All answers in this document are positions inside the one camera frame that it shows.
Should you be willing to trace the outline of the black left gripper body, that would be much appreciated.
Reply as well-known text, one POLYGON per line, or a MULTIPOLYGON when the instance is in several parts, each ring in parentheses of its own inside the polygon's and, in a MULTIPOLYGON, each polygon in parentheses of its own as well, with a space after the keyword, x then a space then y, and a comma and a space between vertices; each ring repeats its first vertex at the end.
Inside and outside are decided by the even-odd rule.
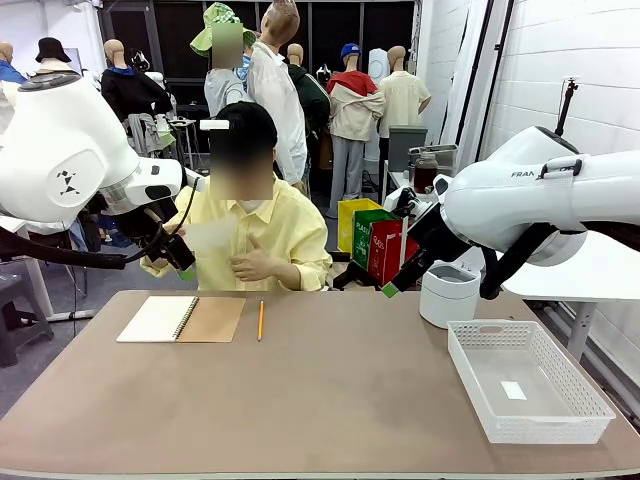
POLYGON ((164 198, 119 215, 118 227, 138 246, 159 246, 168 237, 164 224, 177 213, 173 199, 164 198))

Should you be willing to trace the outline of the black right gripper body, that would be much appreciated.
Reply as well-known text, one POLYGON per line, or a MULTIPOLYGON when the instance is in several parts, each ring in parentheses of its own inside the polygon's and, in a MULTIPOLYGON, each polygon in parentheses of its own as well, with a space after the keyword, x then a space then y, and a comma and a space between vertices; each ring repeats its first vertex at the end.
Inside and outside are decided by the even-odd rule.
POLYGON ((439 203, 433 203, 409 228, 408 237, 418 245, 410 260, 422 254, 430 261, 455 261, 472 248, 449 229, 440 207, 439 203))

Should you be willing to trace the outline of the person's left hand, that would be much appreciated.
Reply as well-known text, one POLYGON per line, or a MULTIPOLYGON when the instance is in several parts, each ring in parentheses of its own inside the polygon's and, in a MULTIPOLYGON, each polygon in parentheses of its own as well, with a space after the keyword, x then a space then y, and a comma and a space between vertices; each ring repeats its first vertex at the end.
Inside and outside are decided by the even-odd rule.
POLYGON ((273 259, 254 236, 250 235, 248 240, 249 251, 234 255, 229 259, 231 269, 236 278, 243 282, 267 279, 272 275, 273 259))

